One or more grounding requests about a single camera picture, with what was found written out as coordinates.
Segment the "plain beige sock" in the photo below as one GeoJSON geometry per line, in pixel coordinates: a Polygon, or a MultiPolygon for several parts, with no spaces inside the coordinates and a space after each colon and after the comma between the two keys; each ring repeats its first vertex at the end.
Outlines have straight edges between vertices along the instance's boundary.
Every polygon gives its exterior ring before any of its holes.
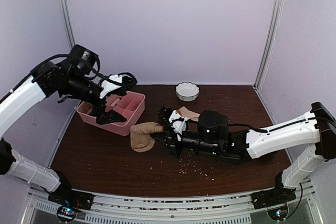
{"type": "Polygon", "coordinates": [[[155,122],[145,122],[131,126],[131,148],[138,153],[151,150],[155,144],[155,139],[151,137],[151,134],[161,132],[163,132],[163,126],[155,122]]]}

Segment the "striped beige brown sock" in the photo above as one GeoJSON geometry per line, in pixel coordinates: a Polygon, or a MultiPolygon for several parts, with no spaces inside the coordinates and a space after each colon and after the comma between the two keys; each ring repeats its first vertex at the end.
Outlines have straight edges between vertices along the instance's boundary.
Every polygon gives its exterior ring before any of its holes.
{"type": "Polygon", "coordinates": [[[177,114],[184,120],[198,122],[199,113],[187,109],[185,106],[176,110],[177,114]]]}

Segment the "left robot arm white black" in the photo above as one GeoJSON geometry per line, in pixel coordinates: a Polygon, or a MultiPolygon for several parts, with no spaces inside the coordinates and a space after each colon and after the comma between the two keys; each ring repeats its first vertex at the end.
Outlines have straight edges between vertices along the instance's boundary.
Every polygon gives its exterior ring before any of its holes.
{"type": "MultiPolygon", "coordinates": [[[[107,97],[125,96],[137,82],[129,72],[101,74],[98,55],[74,45],[70,53],[54,55],[39,63],[1,98],[1,135],[33,106],[54,93],[59,94],[60,103],[67,99],[90,103],[97,124],[125,122],[126,118],[120,113],[106,111],[107,97]]],[[[70,182],[61,172],[19,155],[4,138],[1,138],[1,174],[36,184],[61,204],[71,205],[76,200],[70,182]]]]}

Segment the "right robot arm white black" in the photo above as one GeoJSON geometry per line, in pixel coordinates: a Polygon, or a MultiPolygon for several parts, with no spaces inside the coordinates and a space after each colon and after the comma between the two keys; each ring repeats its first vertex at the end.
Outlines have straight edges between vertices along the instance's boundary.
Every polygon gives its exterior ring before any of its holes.
{"type": "Polygon", "coordinates": [[[241,131],[229,129],[227,116],[216,111],[203,111],[196,122],[197,130],[188,128],[193,120],[167,107],[159,111],[163,131],[151,137],[169,149],[175,157],[188,148],[194,153],[232,163],[244,163],[270,153],[298,145],[307,148],[291,166],[279,173],[275,188],[269,192],[272,203],[279,204],[319,164],[335,158],[335,118],[320,102],[311,105],[303,115],[276,125],[256,128],[241,124],[241,131]]]}

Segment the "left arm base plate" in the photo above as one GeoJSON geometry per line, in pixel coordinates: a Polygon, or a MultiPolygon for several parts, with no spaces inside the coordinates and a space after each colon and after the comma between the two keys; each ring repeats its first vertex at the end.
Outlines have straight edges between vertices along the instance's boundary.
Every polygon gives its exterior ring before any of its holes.
{"type": "Polygon", "coordinates": [[[61,183],[58,188],[48,193],[48,200],[80,210],[90,210],[94,195],[82,191],[73,190],[72,186],[67,183],[61,183]]]}

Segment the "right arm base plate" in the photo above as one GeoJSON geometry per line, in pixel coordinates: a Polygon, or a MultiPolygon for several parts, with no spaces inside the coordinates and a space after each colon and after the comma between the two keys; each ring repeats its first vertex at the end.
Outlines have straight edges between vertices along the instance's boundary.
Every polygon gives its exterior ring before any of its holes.
{"type": "Polygon", "coordinates": [[[295,192],[295,189],[273,188],[252,193],[250,196],[254,209],[261,209],[295,200],[295,192]]]}

